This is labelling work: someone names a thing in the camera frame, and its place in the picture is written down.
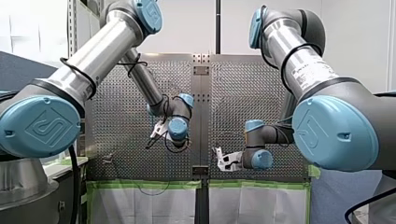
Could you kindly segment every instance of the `black wire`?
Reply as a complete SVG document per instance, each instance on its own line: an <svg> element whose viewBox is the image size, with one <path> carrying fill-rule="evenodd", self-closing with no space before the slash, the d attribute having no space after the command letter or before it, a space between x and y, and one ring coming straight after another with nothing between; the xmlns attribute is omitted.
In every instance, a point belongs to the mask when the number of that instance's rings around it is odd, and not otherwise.
<svg viewBox="0 0 396 224"><path fill-rule="evenodd" d="M168 145L167 145L167 140L166 140L166 137L167 137L167 135L168 135L168 132L166 132L165 133L165 138L163 139L163 143L165 144L165 147L166 147L166 149L168 150L168 151L170 151L170 152L172 152L172 153L175 153L175 154L179 154L179 153L182 153L182 152L184 152L185 150L187 150L188 148L189 148L189 146L190 146L190 138L189 138L189 135L187 134L187 138L186 138L186 146L184 146L181 150L179 150L179 151L174 151L174 150L172 150Z"/></svg>
<svg viewBox="0 0 396 224"><path fill-rule="evenodd" d="M137 53L137 57L133 63L117 63L117 65L131 65L131 68L128 70L128 77L132 77L131 73L138 64L143 64L146 67L149 65L147 62L139 62L141 56L141 53Z"/></svg>
<svg viewBox="0 0 396 224"><path fill-rule="evenodd" d="M367 200L365 200L365 201L363 201L363 202L361 202L361 203L358 203L358 204L356 204L356 205L353 205L351 208L349 208L348 210L346 210L346 213L344 214L344 218L345 218L345 220L346 220L346 223L352 224L352 222L349 220L349 216L350 216L356 209L358 209L358 208L360 208L360 207L363 207L363 206L366 205L366 204L373 203L373 202L376 202L376 201L381 200L381 199L383 199L383 198L386 198L386 197L388 197L389 195L392 195L392 194L394 194L394 193L396 193L396 188L390 189L390 190L385 191L385 192L383 192L383 193L381 193L381 194L375 195L374 197L372 197L372 198L370 198L370 199L367 199Z"/></svg>
<svg viewBox="0 0 396 224"><path fill-rule="evenodd" d="M18 94L18 91L12 91L12 92L6 92L4 94L0 95L0 103L9 99L12 99L16 94Z"/></svg>
<svg viewBox="0 0 396 224"><path fill-rule="evenodd" d="M279 127L282 127L282 126L280 126L278 124L270 124L268 126L273 127L276 130L276 134L277 133L281 133L282 136L286 139L286 142L287 142L286 145L279 144L280 147L289 147L290 146L290 140L289 140L288 136L285 134L285 132L283 132L282 129L279 128Z"/></svg>
<svg viewBox="0 0 396 224"><path fill-rule="evenodd" d="M90 100L96 94L96 89L97 89L96 82L94 82L93 79L90 76L88 76L85 72L81 71L79 68L75 67L73 64L68 63L66 58L61 58L60 60L61 60L61 63L63 63L67 67L69 67L71 70L77 71L78 73L80 73L82 76L84 76L91 82L92 93L91 93L90 97L88 97L88 99Z"/></svg>
<svg viewBox="0 0 396 224"><path fill-rule="evenodd" d="M298 50L303 49L304 47L311 47L311 48L315 48L317 50L317 54L321 57L322 56L322 49L320 46L318 46L317 44L314 43L303 43L300 46L297 46L295 48L293 48L285 57L285 59L283 60L282 65L280 66L280 78L282 79L282 84L283 86L286 88L286 90L288 90L291 94L292 91L288 85L288 83L286 82L286 75L285 75L285 68L286 68L286 64L288 63L289 58Z"/></svg>
<svg viewBox="0 0 396 224"><path fill-rule="evenodd" d="M122 179L120 178L120 173L119 173L118 165L114 162L114 160L111 160L110 163L113 164L114 170L116 171L117 179L118 179L118 180L121 182L121 184L122 184ZM165 193L165 192L169 189L169 186L171 185L171 180L170 180L170 178L169 178L168 183L167 183L166 187L163 189L163 191L158 192L158 193L150 194L150 193L146 193L145 191L143 191L143 190L142 190L142 187L141 187L140 185L138 185L134 180L132 180L132 182L137 186L137 188L139 189L139 191L140 191L142 194L148 195L148 196L150 196L150 197L152 197L152 196L158 196L158 195L161 195L161 194Z"/></svg>
<svg viewBox="0 0 396 224"><path fill-rule="evenodd" d="M72 162L72 173L73 173L73 205L72 205L72 216L70 219L71 224L77 223L78 217L78 206L79 206L79 171L77 156L73 145L69 147L70 160Z"/></svg>
<svg viewBox="0 0 396 224"><path fill-rule="evenodd" d="M163 97L166 98L165 102L163 103L163 124L165 124L166 120L168 119L169 96L166 94L163 94Z"/></svg>
<svg viewBox="0 0 396 224"><path fill-rule="evenodd" d="M154 144L156 142L158 142L158 140L160 140L167 132L164 132L163 134L161 134L160 136L158 136L157 138L150 138L148 141L148 144L146 145L146 149L150 149L152 148L152 146L154 146Z"/></svg>

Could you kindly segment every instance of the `logo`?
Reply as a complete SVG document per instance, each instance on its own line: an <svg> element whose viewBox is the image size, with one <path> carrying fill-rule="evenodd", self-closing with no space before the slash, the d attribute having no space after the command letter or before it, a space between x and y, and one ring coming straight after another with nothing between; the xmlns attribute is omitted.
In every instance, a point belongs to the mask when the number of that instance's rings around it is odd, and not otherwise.
<svg viewBox="0 0 396 224"><path fill-rule="evenodd" d="M305 116L297 130L297 134L300 136L306 148L312 155L314 155L312 149L315 149L318 146L318 133L324 133L327 135L311 115Z"/></svg>
<svg viewBox="0 0 396 224"><path fill-rule="evenodd" d="M155 2L149 2L148 5L146 6L146 11L154 23L157 23L160 20L161 18L160 12L158 11Z"/></svg>
<svg viewBox="0 0 396 224"><path fill-rule="evenodd" d="M49 108L35 118L25 131L43 144L55 147L71 127L70 121Z"/></svg>

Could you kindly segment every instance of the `robotic arm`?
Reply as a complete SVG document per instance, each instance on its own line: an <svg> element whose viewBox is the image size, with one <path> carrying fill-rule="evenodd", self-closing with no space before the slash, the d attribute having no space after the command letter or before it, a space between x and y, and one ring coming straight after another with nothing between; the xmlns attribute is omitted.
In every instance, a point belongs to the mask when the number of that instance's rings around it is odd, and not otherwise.
<svg viewBox="0 0 396 224"><path fill-rule="evenodd" d="M84 103L122 60L138 61L135 47L162 28L155 1L135 0L111 4L101 18L102 29L64 66L46 79L35 79L0 104L0 150L19 158L46 158L73 144L79 133ZM183 146L191 117L192 97L180 94L163 108L164 99L151 73L142 63L132 69L134 81L156 116L174 117L165 128L178 147Z"/></svg>
<svg viewBox="0 0 396 224"><path fill-rule="evenodd" d="M280 12L262 7L253 16L249 42L279 69L288 93L281 123L247 122L247 149L239 159L245 168L257 169L250 165L254 161L271 167L268 161L272 160L257 160L264 145L292 142L310 162L324 169L396 168L392 159L396 99L389 93L373 95L355 78L338 76L322 60L325 32L318 16L304 10Z"/></svg>

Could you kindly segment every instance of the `perforated metal panel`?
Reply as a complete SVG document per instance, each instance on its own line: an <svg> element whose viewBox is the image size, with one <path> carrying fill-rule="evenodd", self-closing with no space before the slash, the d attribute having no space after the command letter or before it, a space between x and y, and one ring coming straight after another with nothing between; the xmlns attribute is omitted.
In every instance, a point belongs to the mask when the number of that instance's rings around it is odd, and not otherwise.
<svg viewBox="0 0 396 224"><path fill-rule="evenodd" d="M264 64L261 56L227 55L212 56L211 72L210 144L218 143L225 153L244 150L245 121L279 120L284 97L279 73ZM211 162L210 178L304 181L305 160L295 145L287 148L268 145L267 149L275 159L273 169L223 173Z"/></svg>
<svg viewBox="0 0 396 224"><path fill-rule="evenodd" d="M163 93L191 92L190 55L143 56L142 61L148 62ZM89 179L191 179L189 151L171 154L163 139L145 149L157 120L147 113L143 95L122 66L107 76L87 112L87 149L95 154ZM110 154L113 162L106 163Z"/></svg>
<svg viewBox="0 0 396 224"><path fill-rule="evenodd" d="M197 64L191 55L145 55L142 59L163 93L194 95L191 150L170 154L163 141L145 149L152 127L145 100L124 68L116 67L87 105L86 150L95 155L89 179L188 180L192 165L210 163L214 179L305 181L305 160L295 146L268 146L275 158L275 167L269 171L223 173L213 160L210 148L216 143L226 153L244 150L246 120L273 123L279 119L284 88L279 73L260 56L210 55L210 63L205 64ZM210 73L195 75L194 66L208 66ZM110 154L113 162L106 163Z"/></svg>

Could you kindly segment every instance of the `blue joint cap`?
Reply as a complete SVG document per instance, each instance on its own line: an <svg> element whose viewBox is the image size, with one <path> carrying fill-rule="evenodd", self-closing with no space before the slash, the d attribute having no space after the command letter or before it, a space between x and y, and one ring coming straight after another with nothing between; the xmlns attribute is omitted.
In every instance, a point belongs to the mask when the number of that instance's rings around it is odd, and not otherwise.
<svg viewBox="0 0 396 224"><path fill-rule="evenodd" d="M142 24L150 35L163 28L163 15L155 0L134 0L134 8Z"/></svg>
<svg viewBox="0 0 396 224"><path fill-rule="evenodd" d="M254 153L251 158L251 165L255 170L267 170L274 164L274 158L271 152L261 149Z"/></svg>
<svg viewBox="0 0 396 224"><path fill-rule="evenodd" d="M191 95L186 94L186 93L181 93L181 94L178 95L178 97L180 97L181 99L183 99L184 102L185 102L187 105L189 105L191 108L194 107L194 98L193 98Z"/></svg>
<svg viewBox="0 0 396 224"><path fill-rule="evenodd" d="M294 141L315 165L345 172L368 169L378 155L370 121L353 105L332 96L314 96L297 105Z"/></svg>
<svg viewBox="0 0 396 224"><path fill-rule="evenodd" d="M259 49L260 48L260 37L262 34L262 9L257 9L250 23L250 31L249 31L249 45L251 49Z"/></svg>
<svg viewBox="0 0 396 224"><path fill-rule="evenodd" d="M11 105L0 117L0 148L21 158L65 151L80 131L77 110L55 96L34 96Z"/></svg>
<svg viewBox="0 0 396 224"><path fill-rule="evenodd" d="M151 106L149 106L149 104L146 105L146 110L148 111L149 115L154 116L154 113L152 113Z"/></svg>
<svg viewBox="0 0 396 224"><path fill-rule="evenodd" d="M260 127L262 127L262 126L264 126L264 125L265 125L265 123L264 123L264 121L261 120L261 119L251 119L251 120L248 120L248 121L245 123L245 133L254 131L254 130L256 130L256 129L259 129Z"/></svg>
<svg viewBox="0 0 396 224"><path fill-rule="evenodd" d="M186 138L189 127L182 118L173 118L168 124L168 132L172 139L181 141Z"/></svg>

